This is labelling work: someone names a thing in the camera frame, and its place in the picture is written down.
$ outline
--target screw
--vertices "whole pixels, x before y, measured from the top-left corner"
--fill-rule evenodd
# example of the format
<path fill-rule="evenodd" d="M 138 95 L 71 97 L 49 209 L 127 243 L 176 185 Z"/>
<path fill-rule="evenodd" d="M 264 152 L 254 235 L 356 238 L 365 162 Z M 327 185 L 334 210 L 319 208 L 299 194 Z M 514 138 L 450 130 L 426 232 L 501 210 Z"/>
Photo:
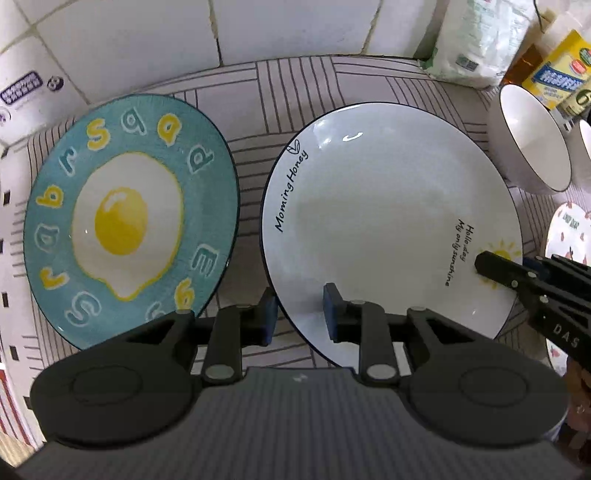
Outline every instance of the screw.
<path fill-rule="evenodd" d="M 229 365 L 215 364 L 207 367 L 205 375 L 212 380 L 227 380 L 234 376 L 234 369 Z"/>
<path fill-rule="evenodd" d="M 398 371 L 387 364 L 375 364 L 367 369 L 367 374 L 374 380 L 389 380 L 394 378 Z"/>

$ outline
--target leaf logo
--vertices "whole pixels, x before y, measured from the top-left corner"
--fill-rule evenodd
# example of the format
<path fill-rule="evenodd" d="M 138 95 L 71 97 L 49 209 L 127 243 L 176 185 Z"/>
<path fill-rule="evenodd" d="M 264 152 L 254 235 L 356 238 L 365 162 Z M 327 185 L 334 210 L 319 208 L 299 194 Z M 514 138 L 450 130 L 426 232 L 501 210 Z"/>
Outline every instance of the leaf logo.
<path fill-rule="evenodd" d="M 300 141 L 299 140 L 295 140 L 293 146 L 291 145 L 287 145 L 287 149 L 286 149 L 289 153 L 291 153 L 292 155 L 297 155 L 300 153 Z"/>

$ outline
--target gray plastic base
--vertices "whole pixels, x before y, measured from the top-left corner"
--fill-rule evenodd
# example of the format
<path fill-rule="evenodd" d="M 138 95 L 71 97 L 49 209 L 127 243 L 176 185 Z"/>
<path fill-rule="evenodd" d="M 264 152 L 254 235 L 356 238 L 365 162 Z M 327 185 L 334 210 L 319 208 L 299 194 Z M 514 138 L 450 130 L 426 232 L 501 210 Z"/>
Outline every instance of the gray plastic base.
<path fill-rule="evenodd" d="M 392 390 L 345 369 L 251 368 L 206 389 L 171 430 L 121 450 L 51 442 L 25 480 L 545 480 L 581 471 L 549 442 L 507 450 L 458 445 L 424 428 Z"/>

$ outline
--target flour bag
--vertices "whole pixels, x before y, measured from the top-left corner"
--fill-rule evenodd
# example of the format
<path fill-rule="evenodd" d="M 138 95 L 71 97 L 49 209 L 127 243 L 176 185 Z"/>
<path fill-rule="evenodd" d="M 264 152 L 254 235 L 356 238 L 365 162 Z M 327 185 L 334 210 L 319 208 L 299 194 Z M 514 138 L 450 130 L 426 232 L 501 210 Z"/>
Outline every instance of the flour bag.
<path fill-rule="evenodd" d="M 433 54 L 422 67 L 444 82 L 498 85 L 534 17 L 532 0 L 450 0 Z"/>

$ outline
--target yellow letter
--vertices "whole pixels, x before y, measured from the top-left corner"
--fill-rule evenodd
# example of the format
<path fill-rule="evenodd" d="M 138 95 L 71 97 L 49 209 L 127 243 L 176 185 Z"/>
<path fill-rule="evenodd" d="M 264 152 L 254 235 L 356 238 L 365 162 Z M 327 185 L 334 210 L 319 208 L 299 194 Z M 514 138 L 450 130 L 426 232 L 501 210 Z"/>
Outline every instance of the yellow letter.
<path fill-rule="evenodd" d="M 39 277 L 46 290 L 55 290 L 70 281 L 70 276 L 66 272 L 54 276 L 51 267 L 43 267 L 39 272 Z"/>
<path fill-rule="evenodd" d="M 177 140 L 183 124 L 173 113 L 166 113 L 158 120 L 158 136 L 164 140 L 167 147 L 172 147 Z"/>
<path fill-rule="evenodd" d="M 96 118 L 86 127 L 86 135 L 91 140 L 88 141 L 88 149 L 92 151 L 102 150 L 111 140 L 111 134 L 104 128 L 105 119 Z"/>
<path fill-rule="evenodd" d="M 49 185 L 41 197 L 37 197 L 35 202 L 42 207 L 61 208 L 64 202 L 64 192 L 57 185 Z"/>
<path fill-rule="evenodd" d="M 193 300 L 195 300 L 195 291 L 191 288 L 191 279 L 185 278 L 174 289 L 174 303 L 177 310 L 190 310 Z"/>

